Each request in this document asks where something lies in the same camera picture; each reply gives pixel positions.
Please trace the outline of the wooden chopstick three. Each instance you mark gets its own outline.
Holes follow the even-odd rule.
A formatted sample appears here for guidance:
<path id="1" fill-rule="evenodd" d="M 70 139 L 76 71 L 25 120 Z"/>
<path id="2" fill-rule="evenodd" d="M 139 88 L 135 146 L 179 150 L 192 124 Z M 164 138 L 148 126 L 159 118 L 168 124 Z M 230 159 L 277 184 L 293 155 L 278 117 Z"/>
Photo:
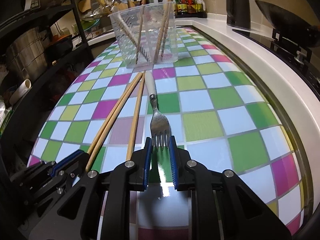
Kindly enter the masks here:
<path id="1" fill-rule="evenodd" d="M 108 135 L 103 144 L 100 145 L 97 152 L 94 152 L 92 155 L 90 155 L 89 162 L 86 166 L 87 172 L 93 169 L 94 164 L 98 163 L 97 157 L 99 157 L 100 153 L 103 154 L 104 159 L 107 159 L 111 155 L 109 152 L 104 152 L 103 147 L 106 147 L 107 150 L 111 150 L 111 147 L 113 146 L 126 147 L 129 143 L 130 129 L 135 111 L 139 86 L 140 82 L 116 115 L 116 118 L 112 122 L 110 130 L 108 131 Z"/>

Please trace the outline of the wooden chopstick two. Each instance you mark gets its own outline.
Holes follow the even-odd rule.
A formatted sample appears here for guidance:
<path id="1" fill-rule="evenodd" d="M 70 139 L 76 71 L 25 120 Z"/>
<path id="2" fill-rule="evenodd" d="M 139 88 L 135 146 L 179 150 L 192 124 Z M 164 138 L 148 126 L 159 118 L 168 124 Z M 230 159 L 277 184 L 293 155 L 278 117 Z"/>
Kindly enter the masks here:
<path id="1" fill-rule="evenodd" d="M 105 141 L 105 138 L 108 135 L 108 131 L 110 130 L 110 126 L 112 125 L 112 122 L 116 118 L 116 115 L 123 107 L 124 103 L 127 101 L 135 87 L 138 85 L 138 83 L 141 81 L 142 77 L 144 76 L 143 73 L 139 72 L 136 77 L 133 79 L 133 81 L 129 84 L 129 86 L 124 90 L 121 97 L 116 102 L 115 106 L 112 108 L 110 113 L 108 114 L 107 118 L 103 122 L 102 126 L 100 127 L 99 131 L 97 132 L 96 136 L 94 137 L 87 153 L 89 155 L 92 155 L 94 152 L 98 151 L 98 148 L 101 144 Z"/>

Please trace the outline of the white-handled steel fork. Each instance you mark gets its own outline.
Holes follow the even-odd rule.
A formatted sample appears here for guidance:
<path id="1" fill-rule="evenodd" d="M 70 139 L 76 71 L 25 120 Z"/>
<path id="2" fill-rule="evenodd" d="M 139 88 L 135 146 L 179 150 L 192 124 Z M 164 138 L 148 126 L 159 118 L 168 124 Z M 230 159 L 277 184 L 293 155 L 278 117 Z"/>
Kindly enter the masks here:
<path id="1" fill-rule="evenodd" d="M 169 146 L 171 129 L 169 120 L 158 109 L 157 93 L 153 74 L 147 70 L 145 72 L 145 83 L 149 94 L 149 100 L 152 108 L 152 118 L 150 122 L 150 132 L 152 145 L 158 150 Z"/>

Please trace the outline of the wooden chopstick one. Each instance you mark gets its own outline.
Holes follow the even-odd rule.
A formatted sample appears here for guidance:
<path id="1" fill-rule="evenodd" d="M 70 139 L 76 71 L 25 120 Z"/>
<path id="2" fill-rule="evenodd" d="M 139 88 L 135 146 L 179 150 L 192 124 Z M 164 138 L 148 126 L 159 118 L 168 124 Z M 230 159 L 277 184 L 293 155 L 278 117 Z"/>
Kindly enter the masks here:
<path id="1" fill-rule="evenodd" d="M 142 31 L 139 29 L 143 8 L 136 7 L 131 0 L 112 0 L 111 4 L 97 1 L 103 7 L 101 12 L 111 20 L 123 59 L 129 61 L 129 65 L 139 60 L 150 62 L 151 57 L 143 48 Z"/>

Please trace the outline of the wooden chopstick seven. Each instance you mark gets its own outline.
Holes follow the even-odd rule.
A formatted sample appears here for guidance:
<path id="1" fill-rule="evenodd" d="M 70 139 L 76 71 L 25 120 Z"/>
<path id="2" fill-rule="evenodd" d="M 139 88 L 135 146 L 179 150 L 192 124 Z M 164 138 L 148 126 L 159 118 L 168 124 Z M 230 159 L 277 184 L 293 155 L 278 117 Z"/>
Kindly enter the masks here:
<path id="1" fill-rule="evenodd" d="M 144 15 L 144 5 L 146 4 L 146 0 L 142 0 L 142 9 L 140 14 L 140 23 L 139 23 L 139 32 L 138 32 L 138 42 L 137 42 L 137 52 L 136 52 L 136 64 L 138 63 L 139 58 L 139 48 L 140 48 L 140 41 L 141 41 L 141 34 L 142 34 L 142 26 L 143 26 L 143 15 Z"/>

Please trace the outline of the wooden chopstick six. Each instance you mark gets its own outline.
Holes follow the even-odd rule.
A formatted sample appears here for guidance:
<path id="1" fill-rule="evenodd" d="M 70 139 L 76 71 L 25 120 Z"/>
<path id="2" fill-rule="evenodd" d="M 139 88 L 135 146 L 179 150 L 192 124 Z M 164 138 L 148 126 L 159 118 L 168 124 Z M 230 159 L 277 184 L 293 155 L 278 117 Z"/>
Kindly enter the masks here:
<path id="1" fill-rule="evenodd" d="M 169 10 L 171 8 L 171 2 L 172 2 L 172 0 L 167 0 L 164 3 L 164 13 L 163 13 L 163 17 L 162 17 L 161 27 L 159 30 L 159 35 L 157 38 L 156 50 L 155 50 L 155 54 L 154 54 L 154 58 L 153 58 L 154 63 L 157 63 L 157 61 L 158 61 L 160 46 L 162 44 L 162 41 L 165 40 L 165 38 L 163 36 L 164 36 L 164 32 L 165 32 L 165 26 L 168 21 L 168 14 L 169 14 Z"/>

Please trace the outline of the white paper roll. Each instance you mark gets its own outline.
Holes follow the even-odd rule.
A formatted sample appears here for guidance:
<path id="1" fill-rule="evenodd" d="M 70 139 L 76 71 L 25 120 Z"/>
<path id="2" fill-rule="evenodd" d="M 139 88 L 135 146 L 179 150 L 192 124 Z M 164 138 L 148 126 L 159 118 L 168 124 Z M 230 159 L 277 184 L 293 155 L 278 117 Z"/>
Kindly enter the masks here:
<path id="1" fill-rule="evenodd" d="M 31 89 L 31 81 L 29 79 L 25 79 L 21 85 L 15 90 L 9 99 L 9 103 L 14 105 L 22 96 L 24 96 Z"/>

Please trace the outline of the checkered plastic table cover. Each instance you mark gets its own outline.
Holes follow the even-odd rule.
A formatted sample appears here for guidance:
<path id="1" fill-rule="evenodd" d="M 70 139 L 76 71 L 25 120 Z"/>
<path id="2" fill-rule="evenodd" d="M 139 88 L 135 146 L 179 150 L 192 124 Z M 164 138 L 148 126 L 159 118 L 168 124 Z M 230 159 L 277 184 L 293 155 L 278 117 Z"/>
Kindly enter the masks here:
<path id="1" fill-rule="evenodd" d="M 235 171 L 296 234 L 304 222 L 304 181 L 286 113 L 229 53 L 194 29 L 177 28 L 177 45 L 178 61 L 150 70 L 177 146 L 209 170 Z M 117 42 L 106 48 L 54 106 L 28 166 L 87 151 L 137 72 L 125 67 Z M 103 147 L 111 155 L 100 153 L 93 169 L 113 170 L 127 146 Z M 191 196 L 174 189 L 166 148 L 153 154 L 150 170 L 148 189 L 131 192 L 130 239 L 191 239 Z"/>

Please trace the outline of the large steel stock pot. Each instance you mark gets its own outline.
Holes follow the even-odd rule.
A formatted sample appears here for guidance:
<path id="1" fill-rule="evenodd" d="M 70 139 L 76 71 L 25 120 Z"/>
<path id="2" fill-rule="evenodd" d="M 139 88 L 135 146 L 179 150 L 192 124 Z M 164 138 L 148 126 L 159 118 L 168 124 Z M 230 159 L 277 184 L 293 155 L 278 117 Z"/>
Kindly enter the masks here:
<path id="1" fill-rule="evenodd" d="M 18 37 L 7 49 L 8 69 L 21 80 L 35 81 L 46 70 L 43 40 L 37 28 Z"/>

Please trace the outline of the orange lidded black pot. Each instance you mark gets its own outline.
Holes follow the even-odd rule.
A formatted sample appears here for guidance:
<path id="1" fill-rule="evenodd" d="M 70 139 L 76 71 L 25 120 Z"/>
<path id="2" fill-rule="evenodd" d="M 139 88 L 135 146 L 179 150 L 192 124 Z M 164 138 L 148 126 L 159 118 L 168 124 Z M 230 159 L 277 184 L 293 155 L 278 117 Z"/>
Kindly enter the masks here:
<path id="1" fill-rule="evenodd" d="M 48 45 L 44 53 L 47 59 L 52 61 L 63 58 L 73 50 L 72 35 L 60 36 Z"/>

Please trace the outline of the black shelving rack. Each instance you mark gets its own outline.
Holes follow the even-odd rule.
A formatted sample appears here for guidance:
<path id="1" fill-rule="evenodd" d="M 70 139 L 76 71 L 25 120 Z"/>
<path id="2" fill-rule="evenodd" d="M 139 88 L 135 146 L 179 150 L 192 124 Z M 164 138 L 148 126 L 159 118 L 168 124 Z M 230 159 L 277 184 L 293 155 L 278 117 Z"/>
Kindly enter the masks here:
<path id="1" fill-rule="evenodd" d="M 81 25 L 78 3 L 80 0 L 63 0 L 61 5 L 31 9 L 1 22 L 1 65 L 8 72 L 1 79 L 1 97 L 11 107 L 8 121 L 1 131 L 1 155 L 4 161 L 29 157 L 32 137 L 44 124 L 44 114 L 53 109 L 59 98 L 92 61 L 93 55 Z M 37 80 L 31 81 L 31 89 L 14 105 L 9 99 L 24 80 L 8 69 L 7 49 L 26 31 L 37 28 L 43 40 L 44 50 L 52 40 L 72 35 L 73 50 L 63 58 L 47 62 L 46 70 Z"/>

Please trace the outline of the clear plastic utensil holder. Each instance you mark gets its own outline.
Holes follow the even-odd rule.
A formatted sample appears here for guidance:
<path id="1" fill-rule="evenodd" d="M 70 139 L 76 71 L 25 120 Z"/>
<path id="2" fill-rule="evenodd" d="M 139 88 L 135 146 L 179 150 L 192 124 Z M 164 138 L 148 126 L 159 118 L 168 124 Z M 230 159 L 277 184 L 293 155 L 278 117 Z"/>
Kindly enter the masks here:
<path id="1" fill-rule="evenodd" d="M 164 38 L 159 50 L 157 63 L 153 62 L 157 38 L 161 27 L 162 17 L 164 13 L 164 3 L 151 3 L 144 5 L 143 26 L 141 42 L 143 48 L 151 57 L 150 62 L 138 61 L 137 64 L 129 65 L 129 61 L 123 59 L 127 68 L 139 68 L 150 66 L 154 64 L 174 63 L 178 60 L 178 46 L 177 46 L 177 30 L 175 25 L 175 2 L 171 2 L 171 8 L 168 14 L 168 21 L 165 26 Z"/>

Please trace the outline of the wooden cutting board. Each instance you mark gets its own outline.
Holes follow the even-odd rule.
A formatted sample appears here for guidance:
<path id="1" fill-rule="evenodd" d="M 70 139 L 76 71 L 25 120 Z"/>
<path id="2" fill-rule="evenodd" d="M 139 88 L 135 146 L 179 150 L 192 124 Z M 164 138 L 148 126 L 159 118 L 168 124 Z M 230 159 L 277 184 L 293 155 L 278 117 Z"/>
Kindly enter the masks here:
<path id="1" fill-rule="evenodd" d="M 78 9 L 81 13 L 85 13 L 91 10 L 91 0 L 81 0 L 78 3 Z"/>

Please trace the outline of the black electric kettle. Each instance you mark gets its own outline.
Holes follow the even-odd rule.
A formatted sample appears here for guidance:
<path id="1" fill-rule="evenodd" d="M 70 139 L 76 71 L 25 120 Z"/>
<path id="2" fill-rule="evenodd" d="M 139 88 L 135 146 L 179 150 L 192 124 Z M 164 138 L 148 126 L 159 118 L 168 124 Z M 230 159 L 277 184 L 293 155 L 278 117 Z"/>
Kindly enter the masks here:
<path id="1" fill-rule="evenodd" d="M 226 0 L 227 25 L 240 29 L 251 28 L 249 0 Z"/>

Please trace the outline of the black condiment rack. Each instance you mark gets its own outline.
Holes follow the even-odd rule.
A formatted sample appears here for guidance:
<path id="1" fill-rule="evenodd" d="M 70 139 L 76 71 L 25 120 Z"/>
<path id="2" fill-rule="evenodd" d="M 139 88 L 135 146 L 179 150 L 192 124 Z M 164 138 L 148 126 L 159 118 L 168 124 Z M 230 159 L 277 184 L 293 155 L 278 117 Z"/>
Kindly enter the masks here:
<path id="1" fill-rule="evenodd" d="M 173 0 L 177 18 L 207 18 L 204 0 Z"/>

